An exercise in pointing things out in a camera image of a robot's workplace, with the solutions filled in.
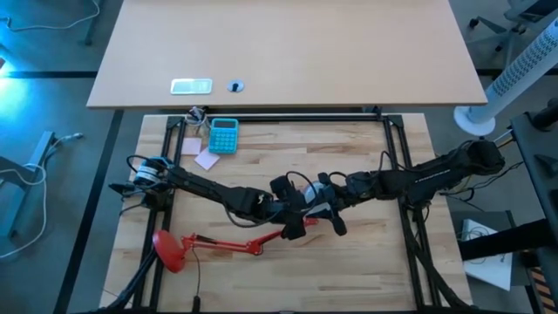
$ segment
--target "black metal frame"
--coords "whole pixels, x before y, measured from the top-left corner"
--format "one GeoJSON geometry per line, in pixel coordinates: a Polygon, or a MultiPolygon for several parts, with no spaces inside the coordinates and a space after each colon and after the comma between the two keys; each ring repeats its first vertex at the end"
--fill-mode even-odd
{"type": "MultiPolygon", "coordinates": [[[[346,109],[345,113],[354,113],[353,109],[346,109]]],[[[208,116],[210,119],[216,118],[219,115],[224,115],[228,113],[227,111],[209,111],[212,114],[208,116]]],[[[320,111],[320,113],[309,112],[308,109],[305,110],[306,113],[310,113],[309,115],[288,115],[287,113],[276,115],[276,116],[255,116],[254,112],[251,112],[249,109],[246,111],[242,111],[242,113],[250,113],[252,116],[242,116],[240,113],[235,113],[233,116],[227,115],[227,118],[235,118],[238,119],[241,123],[250,123],[250,122],[289,122],[289,121],[308,121],[308,122],[318,122],[318,121],[370,121],[370,122],[381,122],[383,123],[383,127],[385,130],[385,138],[387,142],[388,153],[392,156],[391,165],[393,167],[397,166],[397,154],[396,154],[396,146],[393,136],[392,129],[395,128],[398,133],[399,144],[401,146],[401,153],[404,159],[404,164],[406,167],[412,166],[411,155],[409,152],[409,147],[407,143],[407,138],[405,135],[405,128],[403,123],[403,118],[400,115],[385,115],[382,116],[380,114],[371,114],[371,115],[343,115],[340,113],[339,110],[332,110],[333,114],[331,115],[320,115],[324,113],[320,111]]],[[[108,163],[110,161],[110,155],[112,154],[112,150],[114,148],[116,137],[118,136],[119,124],[122,120],[123,112],[118,110],[115,112],[112,118],[111,128],[109,130],[109,134],[107,135],[107,140],[105,142],[105,147],[103,149],[103,153],[101,154],[101,160],[99,162],[99,167],[95,176],[95,180],[93,182],[92,191],[89,196],[89,200],[87,202],[87,206],[85,208],[84,218],[81,222],[79,231],[78,231],[78,238],[74,244],[74,250],[71,254],[71,259],[69,263],[68,270],[65,274],[65,279],[62,284],[62,289],[60,294],[58,295],[58,300],[55,307],[55,313],[66,313],[68,310],[68,305],[71,299],[71,294],[73,291],[73,286],[76,282],[79,265],[81,264],[81,259],[85,252],[85,246],[87,242],[87,237],[89,235],[89,231],[92,225],[92,219],[95,215],[97,203],[99,201],[100,191],[102,189],[102,185],[104,184],[106,170],[108,168],[108,163]]],[[[185,123],[183,116],[170,116],[167,120],[167,131],[165,134],[165,139],[163,142],[163,148],[161,152],[163,156],[168,155],[170,141],[172,137],[173,130],[178,127],[179,128],[179,136],[183,137],[185,133],[185,123]]],[[[181,140],[177,141],[177,149],[175,150],[174,162],[180,163],[180,151],[181,151],[181,140]]],[[[164,212],[162,228],[168,229],[170,226],[170,221],[172,218],[172,201],[174,198],[174,192],[168,195],[168,202],[166,206],[161,208],[161,211],[164,212]]],[[[416,310],[415,311],[362,311],[362,312],[352,312],[352,313],[379,313],[379,312],[390,312],[390,313],[414,313],[414,312],[421,312],[421,313],[470,313],[474,311],[475,313],[497,313],[495,311],[483,311],[483,310],[472,310],[472,309],[460,309],[460,308],[448,308],[443,307],[440,301],[439,290],[436,287],[435,282],[432,278],[428,277],[428,286],[432,297],[432,305],[425,304],[420,277],[419,277],[419,267],[417,264],[417,256],[416,253],[413,252],[412,245],[414,245],[414,235],[412,234],[411,230],[411,220],[409,219],[408,215],[408,208],[404,207],[402,200],[398,200],[399,205],[399,213],[401,216],[401,223],[404,231],[405,237],[405,246],[407,251],[407,258],[408,264],[410,269],[410,276],[412,281],[412,288],[413,288],[413,296],[415,299],[416,310]]],[[[157,212],[152,211],[149,215],[149,219],[147,222],[146,228],[146,235],[144,239],[144,248],[142,252],[141,260],[144,261],[146,256],[153,250],[153,245],[151,243],[151,236],[155,229],[156,223],[156,216],[157,212]]],[[[417,230],[418,230],[418,243],[421,248],[422,256],[425,256],[425,260],[430,264],[432,269],[432,256],[430,253],[430,248],[428,244],[428,238],[426,235],[426,228],[424,217],[422,215],[422,211],[413,211],[413,220],[417,223],[417,230]]],[[[143,295],[144,295],[144,288],[145,283],[143,280],[138,284],[137,288],[134,292],[134,299],[132,303],[132,309],[99,309],[104,313],[144,313],[144,314],[162,314],[162,312],[157,312],[159,296],[160,296],[160,286],[162,281],[162,274],[163,274],[163,264],[162,262],[157,259],[157,264],[155,266],[155,274],[153,276],[153,287],[150,295],[149,305],[147,307],[141,306],[143,302],[143,295]]],[[[190,313],[190,312],[173,312],[174,314],[180,313],[190,313]]],[[[313,312],[315,314],[321,313],[334,313],[334,312],[313,312]]]]}

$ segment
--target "desk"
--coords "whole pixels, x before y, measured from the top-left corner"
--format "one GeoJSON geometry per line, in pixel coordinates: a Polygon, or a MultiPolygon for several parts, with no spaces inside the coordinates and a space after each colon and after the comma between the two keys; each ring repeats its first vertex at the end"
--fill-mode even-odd
{"type": "Polygon", "coordinates": [[[126,0],[87,105],[486,102],[447,0],[126,0]],[[171,95],[176,78],[213,91],[171,95]]]}
{"type": "MultiPolygon", "coordinates": [[[[424,115],[405,114],[403,118],[412,160],[418,163],[434,158],[424,115]]],[[[136,154],[160,154],[166,123],[167,116],[144,118],[136,154]]],[[[382,125],[370,121],[246,123],[240,126],[237,153],[222,156],[210,171],[201,169],[191,156],[182,156],[180,165],[225,185],[264,190],[269,190],[270,180],[288,170],[301,171],[312,180],[322,171],[376,169],[379,153],[386,149],[382,125]]],[[[389,168],[389,162],[384,163],[384,169],[389,168]]],[[[305,185],[293,179],[298,187],[305,185]]],[[[125,206],[138,201],[129,200],[125,206]]],[[[397,202],[368,201],[346,209],[342,216],[349,231],[345,236],[335,235],[329,222],[320,222],[308,227],[303,238],[266,243],[261,256],[197,249],[202,311],[413,310],[397,202]]],[[[138,268],[147,217],[143,208],[121,217],[101,306],[114,299],[112,294],[118,294],[138,268]]],[[[457,295],[470,303],[444,198],[433,200],[426,226],[434,265],[457,295]]],[[[177,237],[196,232],[245,242],[279,228],[239,229],[228,221],[219,204],[183,191],[174,197],[170,231],[177,237]]],[[[190,311],[196,278],[191,253],[181,273],[165,270],[158,310],[190,311]]],[[[426,280],[422,282],[429,300],[426,280]]],[[[149,279],[146,287],[150,291],[149,279]]]]}

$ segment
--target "white cable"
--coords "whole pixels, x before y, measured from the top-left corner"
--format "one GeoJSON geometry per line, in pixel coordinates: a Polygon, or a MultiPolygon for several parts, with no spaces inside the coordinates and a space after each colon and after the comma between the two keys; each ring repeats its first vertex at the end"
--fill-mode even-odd
{"type": "MultiPolygon", "coordinates": [[[[24,181],[22,179],[22,181],[24,181],[25,183],[30,184],[30,185],[37,185],[37,184],[43,183],[43,187],[44,187],[43,188],[43,226],[41,227],[41,231],[38,232],[37,236],[35,236],[33,238],[33,240],[27,242],[27,244],[25,244],[25,245],[23,245],[23,246],[21,246],[17,249],[12,250],[9,253],[0,255],[0,259],[6,258],[8,256],[12,256],[12,255],[16,254],[17,252],[19,252],[23,249],[26,249],[27,247],[29,247],[30,245],[35,243],[43,235],[44,230],[46,229],[46,170],[44,170],[43,167],[41,167],[39,165],[34,165],[34,164],[25,164],[24,166],[25,167],[35,167],[35,168],[41,169],[41,171],[43,172],[43,177],[41,178],[41,180],[39,180],[38,182],[35,182],[33,184],[27,183],[27,181],[24,181]]],[[[19,178],[22,178],[21,174],[18,171],[13,170],[13,169],[4,170],[2,172],[8,172],[8,171],[15,171],[16,174],[19,176],[19,178]]]]}
{"type": "Polygon", "coordinates": [[[14,31],[14,32],[16,32],[16,31],[31,31],[31,30],[57,30],[57,31],[68,30],[68,29],[76,26],[77,24],[80,24],[84,21],[95,18],[100,14],[101,9],[99,8],[99,5],[95,2],[95,0],[91,0],[91,2],[95,5],[95,13],[93,13],[89,17],[80,18],[79,20],[73,22],[72,24],[66,25],[66,26],[32,25],[32,26],[26,26],[26,27],[20,27],[20,28],[12,28],[11,27],[11,17],[0,17],[0,21],[6,21],[6,28],[8,30],[14,31]]]}
{"type": "Polygon", "coordinates": [[[39,169],[41,170],[41,172],[43,173],[41,180],[36,181],[36,182],[29,182],[26,179],[24,179],[24,177],[15,169],[7,169],[7,170],[2,170],[0,171],[0,174],[3,173],[7,173],[7,172],[15,172],[17,174],[17,176],[19,177],[19,179],[21,181],[23,181],[25,184],[27,185],[31,185],[31,186],[35,186],[37,184],[41,184],[43,183],[43,226],[41,227],[41,230],[38,232],[38,234],[33,238],[33,240],[27,242],[25,245],[12,250],[9,253],[0,255],[0,259],[6,258],[8,256],[12,256],[14,254],[16,254],[17,252],[20,252],[23,249],[28,248],[30,245],[32,245],[33,243],[35,243],[44,233],[44,230],[46,229],[46,169],[44,168],[44,163],[46,162],[46,158],[47,156],[52,153],[55,149],[56,146],[62,142],[65,142],[67,140],[72,140],[72,139],[81,139],[84,135],[82,133],[74,133],[72,135],[66,135],[61,137],[60,139],[58,139],[57,141],[54,142],[54,144],[52,144],[51,148],[49,148],[49,150],[46,152],[46,155],[44,156],[43,159],[43,164],[41,166],[39,165],[35,165],[35,164],[25,164],[24,167],[34,167],[35,169],[39,169]]]}

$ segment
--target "blue calculator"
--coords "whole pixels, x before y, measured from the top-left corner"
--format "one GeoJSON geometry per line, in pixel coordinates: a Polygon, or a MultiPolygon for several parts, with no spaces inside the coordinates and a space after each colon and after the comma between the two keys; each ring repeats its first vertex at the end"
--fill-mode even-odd
{"type": "Polygon", "coordinates": [[[209,152],[213,154],[236,153],[238,139],[238,120],[215,118],[211,121],[209,152]]]}

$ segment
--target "paper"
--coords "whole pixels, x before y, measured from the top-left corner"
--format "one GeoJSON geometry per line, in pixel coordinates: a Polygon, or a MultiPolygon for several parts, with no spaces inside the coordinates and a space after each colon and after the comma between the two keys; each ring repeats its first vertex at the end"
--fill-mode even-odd
{"type": "Polygon", "coordinates": [[[197,155],[201,150],[200,138],[185,138],[182,141],[182,154],[197,155]]]}
{"type": "Polygon", "coordinates": [[[206,170],[209,170],[218,160],[219,155],[210,153],[209,147],[204,149],[203,152],[201,152],[198,157],[194,159],[198,165],[206,170]]]}
{"type": "MultiPolygon", "coordinates": [[[[462,241],[495,234],[496,231],[471,219],[463,221],[462,241]]],[[[512,253],[498,254],[463,262],[465,273],[509,291],[512,280],[512,253]]]]}

